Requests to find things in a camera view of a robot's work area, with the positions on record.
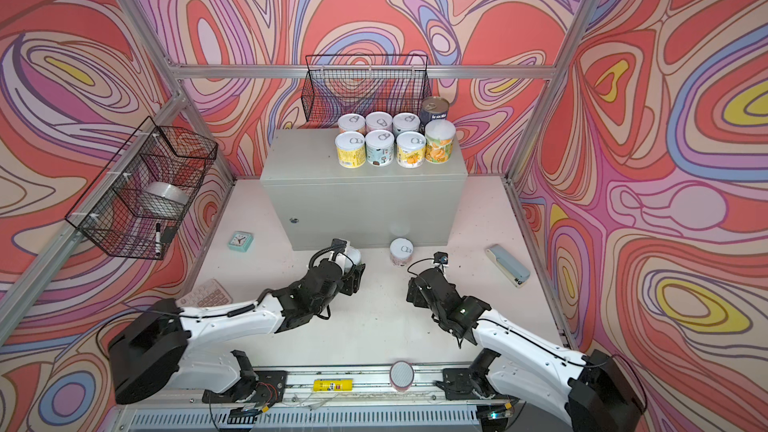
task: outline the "stapler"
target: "stapler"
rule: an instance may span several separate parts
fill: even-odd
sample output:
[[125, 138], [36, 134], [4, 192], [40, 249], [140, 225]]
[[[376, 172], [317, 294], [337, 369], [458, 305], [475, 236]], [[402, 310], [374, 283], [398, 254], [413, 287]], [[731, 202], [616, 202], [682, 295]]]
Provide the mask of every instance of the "stapler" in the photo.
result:
[[525, 281], [531, 277], [531, 273], [528, 269], [501, 245], [491, 245], [485, 249], [485, 254], [500, 271], [504, 272], [504, 275], [515, 287], [522, 287], [525, 284]]

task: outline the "can lid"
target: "can lid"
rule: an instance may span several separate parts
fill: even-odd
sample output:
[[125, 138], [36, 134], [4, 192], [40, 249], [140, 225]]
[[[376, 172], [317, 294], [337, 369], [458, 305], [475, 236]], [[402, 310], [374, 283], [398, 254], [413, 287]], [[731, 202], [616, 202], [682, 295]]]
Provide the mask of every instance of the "can lid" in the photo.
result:
[[401, 392], [405, 392], [413, 385], [415, 376], [413, 366], [404, 360], [398, 360], [389, 369], [389, 382]]
[[395, 127], [402, 130], [416, 130], [421, 122], [417, 114], [411, 114], [410, 112], [400, 112], [392, 119]]
[[357, 150], [366, 143], [366, 138], [360, 132], [342, 132], [336, 136], [336, 147], [341, 150]]
[[403, 132], [397, 137], [397, 145], [405, 150], [417, 150], [427, 144], [427, 139], [418, 132]]
[[371, 130], [366, 135], [366, 144], [374, 149], [383, 149], [395, 143], [395, 136], [388, 130]]
[[408, 258], [413, 254], [413, 243], [407, 238], [396, 238], [389, 244], [389, 253], [397, 258]]
[[450, 103], [442, 97], [433, 96], [422, 100], [422, 110], [430, 113], [443, 113], [448, 111]]
[[450, 120], [432, 120], [424, 127], [424, 135], [440, 140], [453, 139], [456, 135], [456, 126]]
[[358, 130], [366, 124], [366, 118], [360, 114], [344, 114], [339, 117], [339, 127], [344, 130]]
[[371, 112], [366, 116], [366, 125], [372, 129], [387, 129], [392, 124], [392, 116], [387, 112]]

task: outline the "swirly pattern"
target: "swirly pattern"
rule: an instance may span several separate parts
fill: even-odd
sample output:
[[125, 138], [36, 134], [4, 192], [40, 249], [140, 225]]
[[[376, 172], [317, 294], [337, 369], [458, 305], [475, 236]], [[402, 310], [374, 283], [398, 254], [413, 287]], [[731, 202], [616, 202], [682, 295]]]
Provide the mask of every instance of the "swirly pattern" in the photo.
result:
[[[114, 0], [6, 0], [0, 11], [0, 296], [83, 188], [170, 94]], [[206, 177], [162, 262], [84, 242], [0, 348], [0, 430], [97, 430], [114, 406], [96, 331], [123, 303], [176, 295], [224, 197]], [[110, 322], [105, 346], [129, 317]]]
[[[552, 64], [579, 1], [140, 0], [176, 62], [301, 64], [316, 53], [423, 52], [441, 65]], [[186, 86], [239, 176], [260, 174], [275, 129], [303, 123], [294, 113], [299, 80]], [[436, 82], [433, 91], [464, 124], [471, 172], [506, 171], [540, 88], [515, 79]]]
[[571, 333], [633, 364], [648, 430], [768, 429], [767, 34], [768, 0], [601, 0], [514, 171]]

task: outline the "psychedelic wallpaper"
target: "psychedelic wallpaper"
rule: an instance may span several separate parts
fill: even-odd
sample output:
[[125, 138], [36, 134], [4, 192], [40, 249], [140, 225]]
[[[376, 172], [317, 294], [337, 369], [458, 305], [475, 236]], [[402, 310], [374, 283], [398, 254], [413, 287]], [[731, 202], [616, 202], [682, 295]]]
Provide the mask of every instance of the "psychedelic wallpaper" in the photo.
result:
[[[139, 0], [172, 61], [303, 64], [313, 53], [428, 54], [433, 64], [552, 64], [580, 0]], [[236, 176], [274, 130], [311, 127], [302, 80], [188, 80]], [[470, 173], [504, 173], [543, 81], [440, 80]]]
[[[168, 90], [114, 0], [0, 6], [0, 294]], [[0, 430], [96, 430], [114, 405], [95, 333], [181, 288], [225, 180], [213, 169], [162, 262], [85, 242], [0, 348]], [[101, 343], [129, 315], [103, 330]]]
[[[236, 176], [258, 176], [278, 129], [312, 127], [301, 105], [300, 80], [190, 79], [187, 91]], [[448, 118], [469, 173], [504, 173], [543, 80], [460, 79]]]
[[643, 430], [768, 430], [766, 64], [768, 0], [603, 0], [516, 171], [579, 347], [638, 370]]

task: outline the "black wire basket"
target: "black wire basket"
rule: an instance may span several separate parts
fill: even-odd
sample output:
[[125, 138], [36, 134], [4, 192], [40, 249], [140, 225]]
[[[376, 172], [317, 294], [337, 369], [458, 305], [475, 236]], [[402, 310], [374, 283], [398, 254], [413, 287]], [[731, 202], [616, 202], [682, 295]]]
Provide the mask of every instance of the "black wire basket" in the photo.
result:
[[137, 140], [144, 142], [123, 170], [110, 172], [117, 177], [106, 193], [88, 212], [73, 212], [91, 184], [66, 220], [107, 255], [161, 260], [214, 164], [218, 145], [183, 127], [153, 123], [149, 133], [137, 133], [140, 129], [131, 138], [143, 136]]
[[322, 127], [347, 113], [418, 114], [432, 94], [428, 63], [423, 53], [306, 56], [301, 93], [306, 121]]

